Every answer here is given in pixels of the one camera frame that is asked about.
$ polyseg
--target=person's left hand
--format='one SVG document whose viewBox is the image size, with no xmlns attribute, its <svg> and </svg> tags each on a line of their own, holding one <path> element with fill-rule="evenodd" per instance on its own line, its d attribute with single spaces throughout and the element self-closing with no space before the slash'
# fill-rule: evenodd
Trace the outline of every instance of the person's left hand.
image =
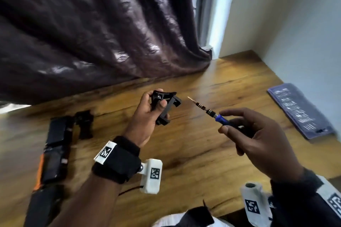
<svg viewBox="0 0 341 227">
<path fill-rule="evenodd" d="M 143 147 L 150 139 L 155 128 L 155 121 L 167 106 L 167 101 L 159 101 L 156 108 L 151 111 L 149 98 L 153 90 L 145 92 L 141 97 L 139 106 L 137 107 L 133 117 L 131 118 L 126 130 L 122 134 L 126 139 L 136 144 L 138 147 Z"/>
</svg>

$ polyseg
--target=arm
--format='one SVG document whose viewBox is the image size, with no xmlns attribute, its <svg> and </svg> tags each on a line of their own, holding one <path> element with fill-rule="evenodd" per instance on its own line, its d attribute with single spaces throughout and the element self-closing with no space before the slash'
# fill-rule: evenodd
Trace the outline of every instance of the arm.
<svg viewBox="0 0 341 227">
<path fill-rule="evenodd" d="M 136 146 L 138 151 L 139 147 L 148 142 L 154 131 L 156 119 L 167 105 L 167 101 L 162 100 L 156 109 L 151 111 L 149 98 L 152 93 L 153 91 L 149 91 L 143 94 L 139 106 L 122 135 L 133 143 L 127 141 L 130 145 Z M 97 163 L 96 167 L 92 168 L 88 179 L 72 197 L 66 208 L 54 219 L 50 227 L 105 227 L 109 225 L 122 185 L 99 177 L 96 170 L 98 167 L 102 167 L 102 165 Z M 109 175 L 109 171 L 102 169 L 101 173 Z"/>
<path fill-rule="evenodd" d="M 227 109 L 222 116 L 240 116 L 231 122 L 251 128 L 248 138 L 231 126 L 222 126 L 225 134 L 262 173 L 271 178 L 275 197 L 274 222 L 284 226 L 340 226 L 341 220 L 316 193 L 321 180 L 297 160 L 281 127 L 272 119 L 247 108 Z"/>
</svg>

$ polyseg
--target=white marker tag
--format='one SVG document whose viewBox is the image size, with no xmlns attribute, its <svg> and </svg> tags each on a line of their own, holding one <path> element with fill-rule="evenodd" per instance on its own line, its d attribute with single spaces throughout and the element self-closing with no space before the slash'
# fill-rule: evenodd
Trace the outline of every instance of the white marker tag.
<svg viewBox="0 0 341 227">
<path fill-rule="evenodd" d="M 94 160 L 103 165 L 115 146 L 116 143 L 108 141 L 102 150 L 100 150 L 100 152 L 95 156 Z"/>
<path fill-rule="evenodd" d="M 341 193 L 322 176 L 319 179 L 323 185 L 316 191 L 324 201 L 334 210 L 337 216 L 341 219 Z"/>
</svg>

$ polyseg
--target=orange strip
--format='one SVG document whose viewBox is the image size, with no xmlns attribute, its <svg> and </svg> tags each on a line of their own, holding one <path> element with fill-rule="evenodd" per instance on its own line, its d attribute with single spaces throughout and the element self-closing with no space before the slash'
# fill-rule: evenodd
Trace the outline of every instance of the orange strip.
<svg viewBox="0 0 341 227">
<path fill-rule="evenodd" d="M 36 181 L 35 187 L 33 188 L 33 191 L 37 191 L 42 186 L 40 180 L 41 180 L 42 172 L 43 172 L 43 164 L 44 164 L 44 154 L 40 155 L 39 168 L 37 171 L 37 181 Z"/>
</svg>

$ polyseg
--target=white cloth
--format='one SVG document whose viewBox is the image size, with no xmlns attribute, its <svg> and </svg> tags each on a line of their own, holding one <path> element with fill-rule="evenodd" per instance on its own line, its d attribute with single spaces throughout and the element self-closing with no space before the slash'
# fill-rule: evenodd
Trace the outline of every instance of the white cloth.
<svg viewBox="0 0 341 227">
<path fill-rule="evenodd" d="M 170 214 L 168 216 L 164 216 L 159 219 L 152 227 L 163 227 L 163 226 L 173 226 L 176 225 L 185 213 L 181 214 Z M 213 217 L 214 224 L 209 225 L 208 227 L 234 227 L 232 224 L 226 222 L 223 223 L 219 219 Z"/>
</svg>

